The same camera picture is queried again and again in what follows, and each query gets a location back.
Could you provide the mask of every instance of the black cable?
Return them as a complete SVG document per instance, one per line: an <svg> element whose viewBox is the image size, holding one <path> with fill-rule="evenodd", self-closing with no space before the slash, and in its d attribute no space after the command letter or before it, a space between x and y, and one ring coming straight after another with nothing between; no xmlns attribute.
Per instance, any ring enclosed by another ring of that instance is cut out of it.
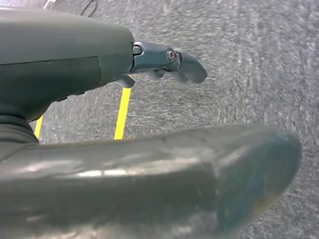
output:
<svg viewBox="0 0 319 239"><path fill-rule="evenodd" d="M92 16L95 11L96 11L96 9L98 8L98 0L90 0L90 2L89 3L88 3L88 5L86 5L82 12L81 12L81 16L83 16L83 14L84 14L84 12L86 10L86 9L88 9L91 3L94 3L95 4L95 6L94 7L94 9L93 9L93 11L91 11L91 13L90 13L90 15L88 15L88 16L87 16L87 17L91 17L91 16Z"/></svg>

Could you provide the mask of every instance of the bolt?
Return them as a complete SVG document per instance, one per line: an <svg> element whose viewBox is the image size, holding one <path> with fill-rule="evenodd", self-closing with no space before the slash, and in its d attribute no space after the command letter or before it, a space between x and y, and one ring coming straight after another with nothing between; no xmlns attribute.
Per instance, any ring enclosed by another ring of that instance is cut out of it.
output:
<svg viewBox="0 0 319 239"><path fill-rule="evenodd" d="M175 58L174 52L173 51L168 51L167 52L167 58L170 61L174 59Z"/></svg>
<svg viewBox="0 0 319 239"><path fill-rule="evenodd" d="M133 54L139 55L141 53L142 53L142 50L141 49L141 47L139 47L139 46L134 46L133 47Z"/></svg>

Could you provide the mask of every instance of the gray plastic casing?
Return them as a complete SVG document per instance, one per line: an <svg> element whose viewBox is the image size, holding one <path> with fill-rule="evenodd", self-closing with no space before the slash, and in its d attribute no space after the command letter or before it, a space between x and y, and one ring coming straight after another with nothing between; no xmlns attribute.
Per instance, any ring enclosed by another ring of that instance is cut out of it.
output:
<svg viewBox="0 0 319 239"><path fill-rule="evenodd" d="M133 36L119 24L50 10L0 7L0 65L128 55Z"/></svg>
<svg viewBox="0 0 319 239"><path fill-rule="evenodd" d="M36 120L52 102L105 86L133 65L134 38L119 24L0 7L0 32L3 116Z"/></svg>

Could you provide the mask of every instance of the gray carpet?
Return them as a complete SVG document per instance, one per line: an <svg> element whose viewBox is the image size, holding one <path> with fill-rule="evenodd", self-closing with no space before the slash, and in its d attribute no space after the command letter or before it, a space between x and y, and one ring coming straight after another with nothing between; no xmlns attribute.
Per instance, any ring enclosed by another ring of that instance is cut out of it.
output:
<svg viewBox="0 0 319 239"><path fill-rule="evenodd" d="M54 9L79 14L88 2L57 0ZM225 123L293 130L304 148L299 173L241 238L319 238L319 1L100 0L93 17L187 51L209 73L201 85L136 77L125 137ZM110 84L53 104L41 140L112 139L120 95Z"/></svg>

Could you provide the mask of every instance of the yellow floor tape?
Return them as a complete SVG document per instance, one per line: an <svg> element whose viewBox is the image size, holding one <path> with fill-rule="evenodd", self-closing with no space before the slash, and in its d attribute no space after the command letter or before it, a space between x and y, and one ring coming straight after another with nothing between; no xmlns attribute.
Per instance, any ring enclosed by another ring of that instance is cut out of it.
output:
<svg viewBox="0 0 319 239"><path fill-rule="evenodd" d="M123 88L122 91L121 102L119 103L119 115L117 116L116 127L115 129L114 139L122 139L125 130L126 116L129 110L131 89Z"/></svg>
<svg viewBox="0 0 319 239"><path fill-rule="evenodd" d="M115 129L114 139L122 139L125 129L126 116L129 110L129 104L131 96L131 89L123 88L121 101L119 103L119 114L117 116L116 127ZM41 133L43 116L36 121L34 134L39 139Z"/></svg>
<svg viewBox="0 0 319 239"><path fill-rule="evenodd" d="M39 138L40 137L41 133L41 126L42 125L43 116L40 117L36 121L36 129L34 130L34 134Z"/></svg>

